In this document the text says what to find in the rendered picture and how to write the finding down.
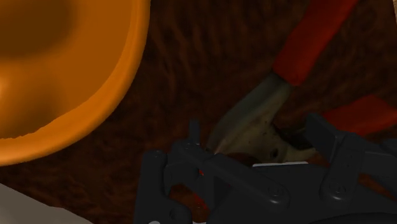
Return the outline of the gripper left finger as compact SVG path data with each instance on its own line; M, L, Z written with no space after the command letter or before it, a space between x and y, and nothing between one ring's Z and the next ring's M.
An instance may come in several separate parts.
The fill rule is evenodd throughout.
M143 154L133 224L192 224L192 213L169 198L174 185L182 184L215 210L231 190L243 193L270 212L288 208L287 189L223 154L200 147L200 125L189 123L189 135L176 141L169 153Z

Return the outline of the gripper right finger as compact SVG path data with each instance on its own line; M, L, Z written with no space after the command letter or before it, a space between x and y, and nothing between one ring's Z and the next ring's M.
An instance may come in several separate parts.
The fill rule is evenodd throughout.
M320 187L323 199L351 200L361 173L379 177L397 190L397 151L337 130L315 113L308 115L305 126L307 140L330 163Z

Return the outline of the orange bowl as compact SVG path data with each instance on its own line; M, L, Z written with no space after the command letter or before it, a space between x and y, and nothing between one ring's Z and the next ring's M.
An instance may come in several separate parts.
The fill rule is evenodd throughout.
M0 166L59 151L117 107L151 0L0 0Z

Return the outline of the red-handled grey metal pliers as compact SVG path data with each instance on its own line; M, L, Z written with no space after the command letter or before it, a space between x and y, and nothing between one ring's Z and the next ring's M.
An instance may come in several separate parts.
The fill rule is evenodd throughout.
M293 146L283 139L273 121L292 90L307 79L358 1L310 0L301 21L277 54L271 72L216 124L207 149L214 154L245 154L261 164L293 164L313 157L315 147Z

